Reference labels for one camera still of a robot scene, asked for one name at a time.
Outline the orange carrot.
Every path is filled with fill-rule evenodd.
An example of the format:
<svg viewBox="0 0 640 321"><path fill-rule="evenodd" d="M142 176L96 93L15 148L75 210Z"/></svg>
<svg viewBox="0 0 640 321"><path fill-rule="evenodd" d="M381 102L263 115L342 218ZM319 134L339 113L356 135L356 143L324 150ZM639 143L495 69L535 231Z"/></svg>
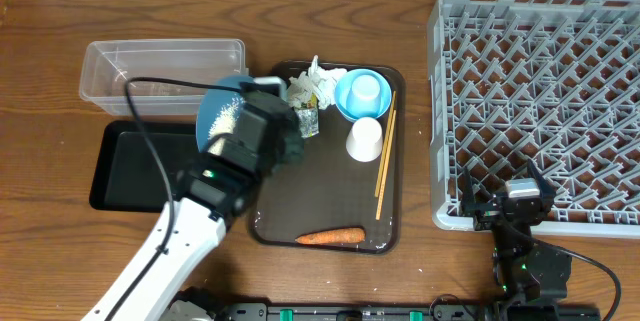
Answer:
<svg viewBox="0 0 640 321"><path fill-rule="evenodd" d="M340 228L305 234L295 241L304 245L357 244L364 241L366 232L362 228Z"/></svg>

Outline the pile of white rice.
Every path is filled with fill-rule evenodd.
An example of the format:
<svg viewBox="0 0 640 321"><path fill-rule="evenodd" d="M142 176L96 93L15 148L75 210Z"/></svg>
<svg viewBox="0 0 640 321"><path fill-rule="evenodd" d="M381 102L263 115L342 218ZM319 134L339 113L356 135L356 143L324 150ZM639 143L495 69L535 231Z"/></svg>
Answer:
<svg viewBox="0 0 640 321"><path fill-rule="evenodd" d="M213 118L212 124L208 128L207 141L205 144L208 144L212 138L219 134L232 134L234 132L236 121L243 105L244 100L242 98L234 97L221 106Z"/></svg>

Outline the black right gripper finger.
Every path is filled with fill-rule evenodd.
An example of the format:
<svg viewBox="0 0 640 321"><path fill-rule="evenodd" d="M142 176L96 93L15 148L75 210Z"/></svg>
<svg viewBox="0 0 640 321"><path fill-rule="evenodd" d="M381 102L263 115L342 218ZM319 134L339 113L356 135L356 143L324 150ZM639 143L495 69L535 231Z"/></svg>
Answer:
<svg viewBox="0 0 640 321"><path fill-rule="evenodd" d="M527 161L527 175L532 178L543 199L554 199L556 196L555 188L541 175L533 160Z"/></svg>
<svg viewBox="0 0 640 321"><path fill-rule="evenodd" d="M478 206L473 191L473 181L467 168L463 169L463 188L460 209L463 216L474 216L478 211Z"/></svg>

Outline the dark blue plate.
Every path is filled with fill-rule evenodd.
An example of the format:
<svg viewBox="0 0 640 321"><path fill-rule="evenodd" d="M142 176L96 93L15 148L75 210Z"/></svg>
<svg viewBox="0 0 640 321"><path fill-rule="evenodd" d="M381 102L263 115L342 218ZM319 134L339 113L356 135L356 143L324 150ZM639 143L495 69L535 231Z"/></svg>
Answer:
<svg viewBox="0 0 640 321"><path fill-rule="evenodd" d="M228 76L218 80L215 85L240 89L240 83L253 83L253 78L245 75ZM223 104L226 104L234 97L243 97L236 92L222 90L207 90L200 104L196 120L196 142L199 151L204 151L207 141L208 128L213 122L213 118ZM220 139L209 148L209 152L220 155L227 139Z"/></svg>

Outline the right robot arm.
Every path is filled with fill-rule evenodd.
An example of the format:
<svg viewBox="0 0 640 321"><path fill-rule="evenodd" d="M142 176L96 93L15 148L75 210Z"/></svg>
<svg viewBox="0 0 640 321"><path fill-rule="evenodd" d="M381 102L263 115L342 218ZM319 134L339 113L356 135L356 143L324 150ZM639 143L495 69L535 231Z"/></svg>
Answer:
<svg viewBox="0 0 640 321"><path fill-rule="evenodd" d="M489 200L473 191L469 170L463 171L461 211L476 231L494 239L493 271L504 296L484 312L484 320L558 320L557 301L567 296L571 258L535 242L531 228L550 212L556 190L532 161L524 178L506 181Z"/></svg>

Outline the yellow pandan cake wrapper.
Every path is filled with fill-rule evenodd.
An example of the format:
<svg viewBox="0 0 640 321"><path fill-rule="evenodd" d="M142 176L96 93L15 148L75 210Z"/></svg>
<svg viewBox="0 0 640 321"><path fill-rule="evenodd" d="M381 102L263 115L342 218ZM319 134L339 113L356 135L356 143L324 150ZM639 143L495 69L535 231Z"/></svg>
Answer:
<svg viewBox="0 0 640 321"><path fill-rule="evenodd" d="M310 138L319 133L318 100L315 95L305 102L294 107L299 118L300 132L303 138Z"/></svg>

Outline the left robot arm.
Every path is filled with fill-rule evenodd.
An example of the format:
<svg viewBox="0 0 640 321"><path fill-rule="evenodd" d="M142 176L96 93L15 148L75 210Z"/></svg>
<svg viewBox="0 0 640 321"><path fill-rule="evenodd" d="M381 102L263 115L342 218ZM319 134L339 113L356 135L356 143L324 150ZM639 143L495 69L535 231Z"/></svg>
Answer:
<svg viewBox="0 0 640 321"><path fill-rule="evenodd" d="M212 139L178 179L154 230L88 320L157 320L194 268L255 201L265 178L300 158L299 120L280 97L251 91L232 133Z"/></svg>

